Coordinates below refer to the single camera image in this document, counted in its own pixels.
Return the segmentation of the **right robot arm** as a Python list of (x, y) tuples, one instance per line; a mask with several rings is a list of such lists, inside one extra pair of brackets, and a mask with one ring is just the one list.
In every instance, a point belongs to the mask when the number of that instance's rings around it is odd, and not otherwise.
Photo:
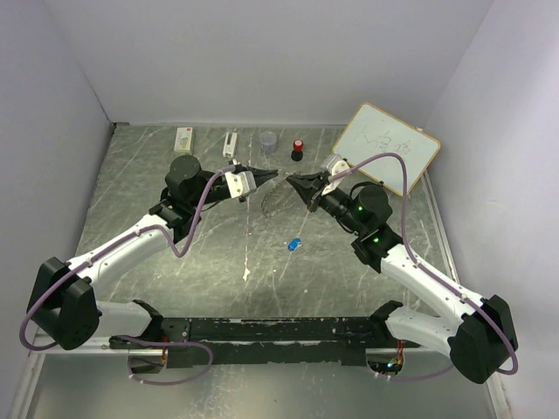
[(357, 258), (412, 291), (436, 314), (416, 313), (398, 302), (375, 312), (371, 339), (380, 347), (407, 340), (447, 356), (467, 380), (483, 384), (518, 348), (509, 304), (467, 290), (424, 261), (387, 224), (392, 214), (382, 185), (359, 182), (333, 189), (325, 172), (289, 175), (287, 182), (311, 212), (324, 210), (349, 234)]

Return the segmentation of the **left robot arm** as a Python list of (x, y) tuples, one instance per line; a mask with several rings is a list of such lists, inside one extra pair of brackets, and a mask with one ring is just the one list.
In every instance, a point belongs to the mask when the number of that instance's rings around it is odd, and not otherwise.
[(99, 301), (96, 290), (160, 251), (170, 249), (184, 257), (205, 204), (244, 201), (277, 174), (236, 161), (210, 172), (193, 155), (175, 158), (159, 202), (132, 227), (86, 254), (41, 264), (19, 329), (23, 346), (73, 350), (101, 338), (132, 340), (144, 348), (160, 345), (163, 316), (156, 309), (141, 300)]

